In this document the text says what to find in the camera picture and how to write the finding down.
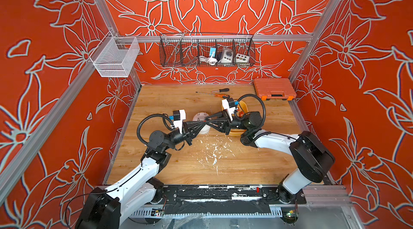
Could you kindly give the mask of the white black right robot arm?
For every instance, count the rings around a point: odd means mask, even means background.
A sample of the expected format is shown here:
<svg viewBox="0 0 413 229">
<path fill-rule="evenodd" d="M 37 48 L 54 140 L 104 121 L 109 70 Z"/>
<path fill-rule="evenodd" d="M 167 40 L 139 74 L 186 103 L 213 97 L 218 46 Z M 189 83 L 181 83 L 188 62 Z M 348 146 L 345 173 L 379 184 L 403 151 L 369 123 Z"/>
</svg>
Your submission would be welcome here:
<svg viewBox="0 0 413 229">
<path fill-rule="evenodd" d="M 237 115 L 237 107 L 245 98 L 256 99 L 262 111 Z M 277 186 L 276 194 L 280 202 L 289 204 L 300 190 L 311 183 L 320 183 L 335 163 L 333 154 L 309 131 L 300 134 L 282 134 L 263 130 L 266 121 L 264 102 L 254 94 L 245 94 L 238 100 L 222 100 L 224 110 L 207 116 L 203 122 L 215 130 L 228 134 L 231 129 L 244 130 L 240 141 L 244 146 L 267 148 L 293 157 L 297 168 L 287 175 Z"/>
</svg>

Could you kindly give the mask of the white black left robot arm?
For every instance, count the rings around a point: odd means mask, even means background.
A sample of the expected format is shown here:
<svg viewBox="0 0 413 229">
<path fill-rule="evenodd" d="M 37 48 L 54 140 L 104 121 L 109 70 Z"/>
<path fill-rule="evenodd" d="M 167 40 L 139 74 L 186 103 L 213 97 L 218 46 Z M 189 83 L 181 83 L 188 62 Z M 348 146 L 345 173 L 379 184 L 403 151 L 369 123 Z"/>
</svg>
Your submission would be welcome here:
<svg viewBox="0 0 413 229">
<path fill-rule="evenodd" d="M 155 199 L 163 187 L 155 177 L 171 158 L 167 150 L 175 149 L 180 143 L 190 144 L 200 130 L 212 121 L 209 117 L 184 121 L 182 114 L 182 110 L 174 112 L 172 117 L 152 114 L 141 121 L 137 127 L 137 137 L 147 146 L 147 150 L 140 164 L 116 183 L 104 189 L 97 187 L 89 193 L 75 228 L 117 229 L 140 207 Z M 170 133 L 154 131 L 148 140 L 144 140 L 140 130 L 145 122 L 153 118 L 161 118 Z"/>
</svg>

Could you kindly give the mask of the yellow plastic tray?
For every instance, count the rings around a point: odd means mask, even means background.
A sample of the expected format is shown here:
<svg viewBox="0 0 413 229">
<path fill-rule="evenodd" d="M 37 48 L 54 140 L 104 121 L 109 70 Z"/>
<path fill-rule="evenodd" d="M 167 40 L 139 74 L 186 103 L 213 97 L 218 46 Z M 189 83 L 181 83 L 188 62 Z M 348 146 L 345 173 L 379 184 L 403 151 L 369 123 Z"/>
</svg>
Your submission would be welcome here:
<svg viewBox="0 0 413 229">
<path fill-rule="evenodd" d="M 247 104 L 244 101 L 240 101 L 237 105 L 237 119 L 242 120 L 245 115 L 248 113 Z M 241 127 L 234 127 L 230 130 L 229 136 L 241 136 L 246 129 L 242 129 Z"/>
</svg>

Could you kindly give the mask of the small black screwdriver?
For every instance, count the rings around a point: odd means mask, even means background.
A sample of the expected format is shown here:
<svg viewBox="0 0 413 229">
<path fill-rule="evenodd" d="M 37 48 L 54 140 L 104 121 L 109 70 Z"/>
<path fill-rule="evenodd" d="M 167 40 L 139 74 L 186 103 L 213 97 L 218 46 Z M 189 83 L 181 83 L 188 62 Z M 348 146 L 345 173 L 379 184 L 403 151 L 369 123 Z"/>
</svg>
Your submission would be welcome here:
<svg viewBox="0 0 413 229">
<path fill-rule="evenodd" d="M 211 93 L 223 93 L 223 92 L 229 92 L 229 91 L 230 91 L 229 88 L 223 88 L 223 89 L 211 91 Z"/>
</svg>

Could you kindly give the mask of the orange plastic tool case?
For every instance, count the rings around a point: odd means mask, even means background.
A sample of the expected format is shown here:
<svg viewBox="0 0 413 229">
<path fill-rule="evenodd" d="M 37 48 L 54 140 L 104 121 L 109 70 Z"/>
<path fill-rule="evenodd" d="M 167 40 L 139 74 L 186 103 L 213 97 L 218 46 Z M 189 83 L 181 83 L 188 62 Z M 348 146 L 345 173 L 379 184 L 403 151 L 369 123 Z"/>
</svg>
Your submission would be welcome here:
<svg viewBox="0 0 413 229">
<path fill-rule="evenodd" d="M 281 99 L 292 101 L 297 94 L 288 78 L 256 78 L 253 80 L 256 95 L 262 101 Z"/>
</svg>

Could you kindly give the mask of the white button box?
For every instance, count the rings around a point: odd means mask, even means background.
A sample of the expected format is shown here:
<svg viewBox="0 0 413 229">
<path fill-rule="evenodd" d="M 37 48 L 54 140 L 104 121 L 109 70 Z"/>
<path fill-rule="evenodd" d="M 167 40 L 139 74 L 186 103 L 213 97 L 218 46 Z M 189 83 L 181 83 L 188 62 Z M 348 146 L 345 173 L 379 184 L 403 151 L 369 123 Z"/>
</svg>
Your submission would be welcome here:
<svg viewBox="0 0 413 229">
<path fill-rule="evenodd" d="M 250 63 L 250 57 L 248 55 L 236 54 L 236 64 L 237 65 L 247 65 Z"/>
</svg>

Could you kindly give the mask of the blue grey power strip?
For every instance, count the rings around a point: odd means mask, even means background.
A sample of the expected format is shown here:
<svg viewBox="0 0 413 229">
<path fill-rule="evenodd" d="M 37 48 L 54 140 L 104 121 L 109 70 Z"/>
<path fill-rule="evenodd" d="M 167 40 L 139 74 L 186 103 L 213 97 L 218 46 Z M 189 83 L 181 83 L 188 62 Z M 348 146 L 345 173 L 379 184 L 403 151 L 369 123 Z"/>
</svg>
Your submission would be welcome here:
<svg viewBox="0 0 413 229">
<path fill-rule="evenodd" d="M 216 56 L 216 48 L 215 47 L 210 47 L 209 57 L 210 58 L 215 58 L 215 56 Z"/>
</svg>

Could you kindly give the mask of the orange handled long screwdriver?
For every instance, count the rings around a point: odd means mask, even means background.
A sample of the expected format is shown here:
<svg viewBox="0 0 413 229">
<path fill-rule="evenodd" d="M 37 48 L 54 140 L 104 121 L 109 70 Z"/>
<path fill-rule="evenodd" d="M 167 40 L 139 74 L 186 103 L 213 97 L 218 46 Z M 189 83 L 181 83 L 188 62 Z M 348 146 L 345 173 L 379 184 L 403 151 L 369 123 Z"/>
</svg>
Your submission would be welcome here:
<svg viewBox="0 0 413 229">
<path fill-rule="evenodd" d="M 207 94 L 207 95 L 214 96 L 214 97 L 221 98 L 221 99 L 229 99 L 230 98 L 230 96 L 228 94 L 206 93 L 206 92 L 198 92 L 198 91 L 196 93 Z"/>
</svg>

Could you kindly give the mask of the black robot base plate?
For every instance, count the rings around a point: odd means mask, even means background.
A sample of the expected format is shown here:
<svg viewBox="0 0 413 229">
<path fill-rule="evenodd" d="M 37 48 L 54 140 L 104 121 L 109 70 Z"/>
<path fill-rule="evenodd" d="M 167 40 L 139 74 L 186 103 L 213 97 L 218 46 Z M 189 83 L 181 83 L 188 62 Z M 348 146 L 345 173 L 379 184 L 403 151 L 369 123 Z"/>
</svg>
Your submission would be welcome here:
<svg viewBox="0 0 413 229">
<path fill-rule="evenodd" d="M 156 193 L 153 205 L 167 215 L 270 214 L 271 207 L 306 204 L 304 192 L 280 195 L 277 185 L 165 185 Z"/>
</svg>

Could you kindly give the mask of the clear plastic wall bin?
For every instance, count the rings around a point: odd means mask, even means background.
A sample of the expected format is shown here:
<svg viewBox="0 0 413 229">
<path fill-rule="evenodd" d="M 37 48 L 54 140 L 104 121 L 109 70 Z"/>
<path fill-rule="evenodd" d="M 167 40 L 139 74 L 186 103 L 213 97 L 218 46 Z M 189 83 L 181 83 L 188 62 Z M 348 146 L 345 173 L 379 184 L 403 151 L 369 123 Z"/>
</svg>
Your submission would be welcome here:
<svg viewBox="0 0 413 229">
<path fill-rule="evenodd" d="M 89 54 L 89 59 L 101 77 L 126 78 L 130 75 L 139 53 L 140 46 L 136 38 L 122 46 L 112 33 L 108 32 Z"/>
</svg>

